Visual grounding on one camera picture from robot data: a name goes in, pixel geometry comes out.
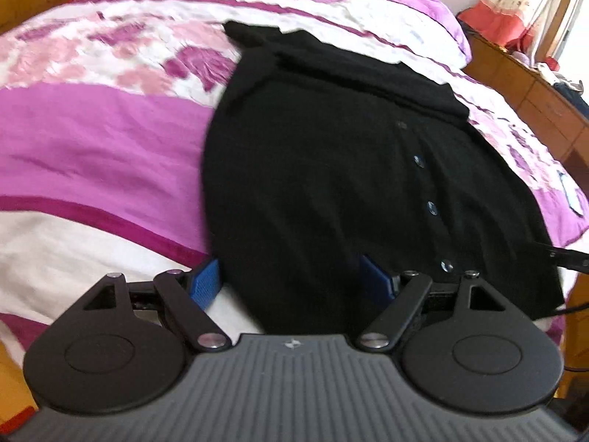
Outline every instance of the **black sweater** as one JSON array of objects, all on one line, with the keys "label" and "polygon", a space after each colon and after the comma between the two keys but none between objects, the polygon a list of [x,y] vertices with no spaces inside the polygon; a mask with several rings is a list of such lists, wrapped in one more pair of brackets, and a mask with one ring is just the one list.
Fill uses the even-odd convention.
[{"label": "black sweater", "polygon": [[205,211],[226,281],[264,329],[353,332],[359,257],[457,282],[477,269],[532,318],[562,303],[525,183],[449,85],[229,22],[245,49],[210,125]]}]

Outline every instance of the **triangular cutout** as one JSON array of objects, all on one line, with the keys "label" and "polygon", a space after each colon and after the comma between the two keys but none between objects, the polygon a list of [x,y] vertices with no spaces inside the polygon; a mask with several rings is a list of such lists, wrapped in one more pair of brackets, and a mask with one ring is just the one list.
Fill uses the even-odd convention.
[{"label": "triangular cutout", "polygon": [[493,299],[485,288],[481,286],[473,286],[470,288],[470,304],[469,309],[474,311],[504,311],[505,308]]},{"label": "triangular cutout", "polygon": [[104,286],[100,292],[84,308],[85,311],[96,311],[97,309],[114,309],[117,307],[117,298],[114,295],[114,286]]}]

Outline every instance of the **black cable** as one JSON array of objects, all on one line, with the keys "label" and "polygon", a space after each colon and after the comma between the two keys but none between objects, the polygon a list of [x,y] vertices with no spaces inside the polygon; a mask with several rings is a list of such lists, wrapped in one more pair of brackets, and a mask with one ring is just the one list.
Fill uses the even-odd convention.
[{"label": "black cable", "polygon": [[549,317],[562,316],[564,314],[574,314],[575,312],[584,311],[585,309],[589,309],[589,302],[586,302],[585,304],[581,304],[579,306],[572,306],[570,308],[555,309],[549,314]]},{"label": "black cable", "polygon": [[587,367],[564,366],[564,370],[566,370],[567,372],[589,372],[589,368],[587,368]]}]

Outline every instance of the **bed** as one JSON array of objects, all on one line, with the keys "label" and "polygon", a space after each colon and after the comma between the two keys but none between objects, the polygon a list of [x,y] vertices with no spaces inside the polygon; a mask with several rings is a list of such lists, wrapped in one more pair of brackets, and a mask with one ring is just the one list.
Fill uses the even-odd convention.
[{"label": "bed", "polygon": [[[17,364],[105,273],[150,280],[208,254],[207,123],[239,60],[222,23],[304,29],[449,83],[528,185],[553,244],[589,250],[548,150],[461,69],[468,42],[439,0],[77,0],[0,37],[0,340]],[[575,274],[562,271],[565,294]],[[235,340],[259,327],[227,288],[208,309]],[[538,324],[560,337],[558,321]]]}]

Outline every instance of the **floral pattern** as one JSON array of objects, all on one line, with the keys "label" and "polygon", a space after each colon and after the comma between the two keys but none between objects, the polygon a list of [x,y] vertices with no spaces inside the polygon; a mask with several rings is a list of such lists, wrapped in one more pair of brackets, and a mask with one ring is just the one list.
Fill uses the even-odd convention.
[{"label": "floral pattern", "polygon": [[77,39],[67,38],[46,38],[27,43],[10,68],[8,82],[31,84],[42,81],[54,63],[67,63],[78,55],[79,43]]},{"label": "floral pattern", "polygon": [[139,34],[145,29],[145,23],[129,23],[128,25],[121,25],[114,30],[90,35],[89,40],[98,40],[109,46],[116,46],[121,42],[137,41]]},{"label": "floral pattern", "polygon": [[14,43],[8,38],[0,38],[0,63],[6,61],[13,51]]},{"label": "floral pattern", "polygon": [[[431,4],[440,5],[433,0]],[[133,93],[186,98],[205,106],[217,104],[239,58],[238,50],[223,32],[223,17],[198,11],[194,15],[168,12],[166,3],[150,3],[135,8],[137,11],[129,6],[113,10],[115,6],[106,4],[101,11],[92,4],[87,6],[85,16],[72,18],[75,7],[70,7],[67,18],[34,18],[20,31],[0,37],[0,63],[12,56],[7,71],[0,73],[0,78],[4,77],[0,84],[84,81]],[[270,23],[260,20],[259,24]],[[76,39],[57,35],[76,35]],[[424,65],[423,74],[436,79],[440,73],[434,68],[435,63]],[[505,113],[500,97],[495,100],[495,94],[480,93],[476,83],[453,73],[442,78],[466,97],[472,125],[532,189],[560,189],[554,176],[556,169],[561,169],[559,163],[513,112]],[[487,109],[470,103],[478,95],[486,101],[482,106]],[[502,113],[501,117],[494,112]]]},{"label": "floral pattern", "polygon": [[31,42],[34,40],[45,38],[46,36],[52,34],[54,30],[57,30],[58,28],[65,26],[67,23],[67,20],[54,21],[53,23],[48,23],[48,25],[42,25],[39,26],[39,28],[27,30],[26,32],[23,32],[20,35],[18,35],[17,40]]},{"label": "floral pattern", "polygon": [[172,87],[172,78],[160,70],[141,64],[117,76],[117,84],[129,90],[139,88],[146,95],[161,95]]},{"label": "floral pattern", "polygon": [[188,41],[220,52],[233,48],[220,26],[216,28],[201,21],[183,21],[173,23],[170,29],[174,38],[180,41]]},{"label": "floral pattern", "polygon": [[209,92],[215,84],[227,83],[234,66],[233,61],[216,50],[187,46],[176,54],[176,58],[164,63],[164,70],[167,75],[182,79],[192,73],[198,76],[204,90]]}]

